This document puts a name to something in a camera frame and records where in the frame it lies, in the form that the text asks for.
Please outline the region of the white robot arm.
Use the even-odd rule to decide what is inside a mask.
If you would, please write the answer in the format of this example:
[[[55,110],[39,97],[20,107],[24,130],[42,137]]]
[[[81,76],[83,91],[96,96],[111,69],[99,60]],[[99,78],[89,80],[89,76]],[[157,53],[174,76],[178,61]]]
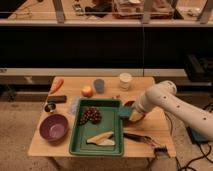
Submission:
[[[213,114],[180,100],[176,93],[177,87],[172,81],[154,84],[136,98],[133,111],[146,116],[155,107],[160,107],[213,141]]]

